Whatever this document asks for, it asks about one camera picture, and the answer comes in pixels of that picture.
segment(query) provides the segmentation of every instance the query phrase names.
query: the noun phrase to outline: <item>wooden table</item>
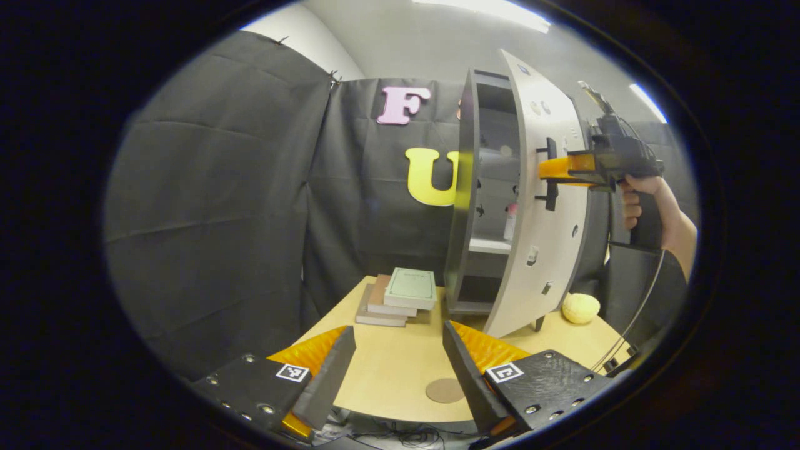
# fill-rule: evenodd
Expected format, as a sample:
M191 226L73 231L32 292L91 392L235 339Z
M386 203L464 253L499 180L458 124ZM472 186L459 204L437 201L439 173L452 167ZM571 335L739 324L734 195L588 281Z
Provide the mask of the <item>wooden table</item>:
M419 311L406 327L380 327L355 323L355 314L368 283L367 276L325 317L297 342L342 325L353 325L357 349L334 405L350 411L412 422L472 420L466 399L452 404L430 400L427 385L441 378L455 378L442 346L442 299L432 311ZM461 323L477 330L486 317L467 316ZM591 368L611 348L619 334L599 317L584 325L565 320L560 311L548 314L541 331L524 327L502 340L531 354L555 350ZM628 344L617 352L619 363L628 359Z

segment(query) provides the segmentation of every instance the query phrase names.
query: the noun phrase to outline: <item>small white bottle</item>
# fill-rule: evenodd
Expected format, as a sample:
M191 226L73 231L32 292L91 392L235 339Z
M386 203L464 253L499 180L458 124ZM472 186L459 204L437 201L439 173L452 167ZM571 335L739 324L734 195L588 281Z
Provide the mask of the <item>small white bottle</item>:
M505 240L514 240L514 225L517 222L517 204L512 203L506 207L508 212L506 216L506 230L503 232L502 237Z

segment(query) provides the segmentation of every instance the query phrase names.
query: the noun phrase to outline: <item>stack of books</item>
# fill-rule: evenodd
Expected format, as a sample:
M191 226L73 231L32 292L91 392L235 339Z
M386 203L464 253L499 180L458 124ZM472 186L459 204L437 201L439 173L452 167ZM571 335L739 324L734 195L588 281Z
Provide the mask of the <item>stack of books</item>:
M378 275L366 285L356 323L405 327L417 310L431 310L436 304L436 283L432 271L395 268L392 276Z

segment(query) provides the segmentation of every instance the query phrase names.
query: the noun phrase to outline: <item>human hand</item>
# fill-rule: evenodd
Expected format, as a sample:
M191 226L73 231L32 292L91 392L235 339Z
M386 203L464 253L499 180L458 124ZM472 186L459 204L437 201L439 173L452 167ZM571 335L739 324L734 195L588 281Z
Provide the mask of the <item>human hand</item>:
M625 205L622 216L625 218L625 228L629 230L636 227L638 218L642 216L642 207L639 205L641 200L637 192L653 195L661 216L661 248L670 251L678 258L683 275L689 279L694 264L698 231L681 211L675 195L664 178L656 176L637 179L625 175L625 180L620 182L619 186L622 188L622 203Z
M669 191L670 194L672 193L664 179L655 176L638 179L630 175L625 175L625 179L619 183L619 186L622 188L622 204L624 205L622 217L625 218L625 228L628 230L636 227L638 218L642 216L642 207L639 205L641 199L637 192L653 195L658 203L659 212L661 212L659 197L665 196L663 195L664 191Z

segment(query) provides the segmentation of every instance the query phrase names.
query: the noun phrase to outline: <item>round coaster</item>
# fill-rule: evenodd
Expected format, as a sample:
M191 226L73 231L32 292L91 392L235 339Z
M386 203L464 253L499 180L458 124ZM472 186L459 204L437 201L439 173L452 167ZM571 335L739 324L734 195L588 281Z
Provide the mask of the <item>round coaster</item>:
M437 403L455 403L464 398L461 384L455 378L436 380L425 389L428 398Z

